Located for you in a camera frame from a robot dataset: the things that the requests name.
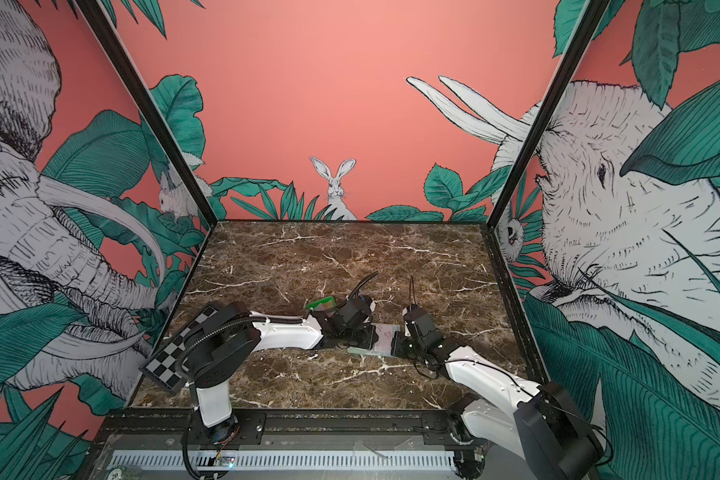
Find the green plastic card tray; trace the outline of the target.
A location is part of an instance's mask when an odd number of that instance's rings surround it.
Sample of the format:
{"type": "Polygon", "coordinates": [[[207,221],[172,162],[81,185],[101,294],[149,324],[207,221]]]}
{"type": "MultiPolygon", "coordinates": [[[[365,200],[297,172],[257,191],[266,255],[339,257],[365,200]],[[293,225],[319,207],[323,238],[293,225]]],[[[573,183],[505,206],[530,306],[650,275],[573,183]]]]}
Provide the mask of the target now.
{"type": "Polygon", "coordinates": [[[305,306],[306,310],[325,311],[336,307],[336,301],[332,296],[311,302],[305,306]]]}

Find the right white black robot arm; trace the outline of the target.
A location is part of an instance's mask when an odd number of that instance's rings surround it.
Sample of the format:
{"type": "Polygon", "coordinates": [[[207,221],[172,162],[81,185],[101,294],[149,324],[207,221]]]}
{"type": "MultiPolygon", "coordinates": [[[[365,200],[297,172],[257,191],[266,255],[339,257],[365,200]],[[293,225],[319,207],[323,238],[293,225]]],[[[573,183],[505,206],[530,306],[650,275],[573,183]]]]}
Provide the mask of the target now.
{"type": "Polygon", "coordinates": [[[459,414],[467,432],[525,460],[538,479],[597,479],[605,447],[565,388],[523,379],[445,336],[433,317],[412,304],[403,310],[405,332],[392,341],[408,358],[478,399],[459,414]]]}

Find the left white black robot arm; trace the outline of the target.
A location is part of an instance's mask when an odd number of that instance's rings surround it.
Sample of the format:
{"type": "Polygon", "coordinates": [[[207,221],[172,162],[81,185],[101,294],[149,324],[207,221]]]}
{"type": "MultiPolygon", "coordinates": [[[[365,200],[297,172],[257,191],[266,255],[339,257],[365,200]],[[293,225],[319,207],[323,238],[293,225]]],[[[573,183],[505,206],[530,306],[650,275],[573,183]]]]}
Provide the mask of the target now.
{"type": "Polygon", "coordinates": [[[192,329],[175,371],[193,391],[202,425],[231,423],[229,378],[248,356],[261,350],[320,350],[339,345],[371,347],[378,340],[371,297],[352,294],[338,305],[300,316],[268,315],[232,302],[192,329]]]}

